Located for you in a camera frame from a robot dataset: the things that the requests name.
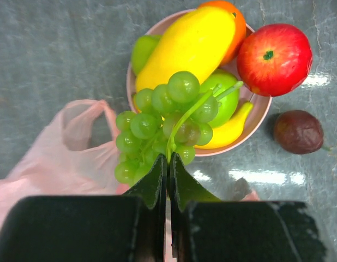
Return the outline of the green fake pear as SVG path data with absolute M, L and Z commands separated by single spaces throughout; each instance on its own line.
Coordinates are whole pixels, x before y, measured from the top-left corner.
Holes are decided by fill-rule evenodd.
M 131 54 L 131 66 L 137 76 L 146 65 L 150 55 L 157 46 L 161 35 L 143 35 L 135 42 Z

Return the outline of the yellow fake mango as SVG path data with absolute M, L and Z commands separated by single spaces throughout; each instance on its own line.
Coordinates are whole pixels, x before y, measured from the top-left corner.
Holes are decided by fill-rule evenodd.
M 235 16 L 223 8 L 206 6 L 183 15 L 161 36 L 136 77 L 136 91 L 165 84 L 179 71 L 203 83 L 227 53 L 235 31 Z

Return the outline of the red fake fruit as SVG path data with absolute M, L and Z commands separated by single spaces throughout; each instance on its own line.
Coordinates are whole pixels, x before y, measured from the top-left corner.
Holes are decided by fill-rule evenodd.
M 274 23 L 244 40 L 237 56 L 237 70 L 251 92 L 278 97 L 304 82 L 312 62 L 307 36 L 293 25 Z

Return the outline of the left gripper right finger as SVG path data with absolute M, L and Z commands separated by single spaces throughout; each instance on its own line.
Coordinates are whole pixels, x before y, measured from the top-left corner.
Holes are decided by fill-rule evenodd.
M 327 261 L 328 245 L 299 201 L 221 201 L 170 162 L 172 254 L 178 261 Z

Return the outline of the fake orange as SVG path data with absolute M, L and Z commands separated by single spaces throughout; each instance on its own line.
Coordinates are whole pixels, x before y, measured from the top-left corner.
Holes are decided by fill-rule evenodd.
M 214 6 L 218 8 L 223 8 L 233 14 L 235 17 L 235 33 L 233 37 L 233 41 L 228 48 L 227 53 L 225 54 L 224 58 L 222 59 L 220 66 L 224 66 L 230 63 L 234 58 L 237 57 L 238 51 L 246 37 L 246 22 L 242 13 L 235 7 L 233 4 L 227 1 L 209 1 L 206 3 L 202 3 L 198 6 L 198 8 L 205 7 L 205 6 Z

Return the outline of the green fake grapes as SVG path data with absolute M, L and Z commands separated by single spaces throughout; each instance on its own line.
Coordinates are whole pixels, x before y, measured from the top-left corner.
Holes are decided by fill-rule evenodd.
M 179 71 L 165 84 L 138 91 L 135 102 L 141 111 L 137 114 L 125 111 L 116 118 L 121 131 L 116 139 L 121 152 L 115 168 L 117 181 L 136 183 L 149 172 L 159 154 L 169 157 L 176 152 L 185 165 L 190 164 L 195 158 L 194 146 L 206 145 L 212 139 L 213 128 L 209 122 L 218 113 L 219 100 L 242 85 L 238 81 L 214 97 L 220 84 L 200 93 L 197 77 Z

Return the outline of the dark purple fake plum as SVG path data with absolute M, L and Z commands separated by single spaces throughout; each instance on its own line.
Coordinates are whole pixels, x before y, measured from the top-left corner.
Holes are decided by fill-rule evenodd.
M 316 152 L 324 142 L 320 121 L 303 110 L 290 110 L 280 114 L 275 121 L 273 136 L 284 150 L 294 154 Z

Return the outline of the green fake apple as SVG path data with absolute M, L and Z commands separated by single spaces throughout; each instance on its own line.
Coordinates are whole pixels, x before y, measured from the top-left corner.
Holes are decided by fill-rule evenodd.
M 209 89 L 213 89 L 216 85 L 220 84 L 220 88 L 214 93 L 214 97 L 217 97 L 223 91 L 230 89 L 234 84 L 238 82 L 238 79 L 231 73 L 216 69 L 200 86 L 200 93 L 205 93 Z M 219 127 L 226 123 L 234 114 L 238 102 L 239 102 L 240 89 L 231 92 L 229 95 L 219 100 L 220 106 L 218 113 L 214 120 L 209 122 L 212 128 Z

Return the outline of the yellow fake banana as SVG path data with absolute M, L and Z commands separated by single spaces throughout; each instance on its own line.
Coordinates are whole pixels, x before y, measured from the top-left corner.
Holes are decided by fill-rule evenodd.
M 227 152 L 244 142 L 259 126 L 259 121 L 254 118 L 257 109 L 252 102 L 240 100 L 233 116 L 223 125 L 213 128 L 210 142 L 194 146 L 196 156 Z

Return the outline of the pink plastic bag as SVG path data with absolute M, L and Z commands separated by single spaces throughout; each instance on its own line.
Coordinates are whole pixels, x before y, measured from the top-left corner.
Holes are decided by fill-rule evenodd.
M 46 126 L 9 175 L 0 180 L 0 230 L 11 209 L 26 197 L 122 195 L 130 188 L 115 178 L 114 140 L 90 147 L 93 122 L 105 115 L 113 136 L 115 112 L 103 100 L 68 103 Z M 171 221 L 165 217 L 165 259 L 173 261 Z

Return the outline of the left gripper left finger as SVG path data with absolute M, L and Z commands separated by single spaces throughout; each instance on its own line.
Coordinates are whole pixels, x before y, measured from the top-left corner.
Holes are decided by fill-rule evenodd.
M 122 195 L 29 196 L 0 230 L 0 261 L 164 261 L 167 160 Z

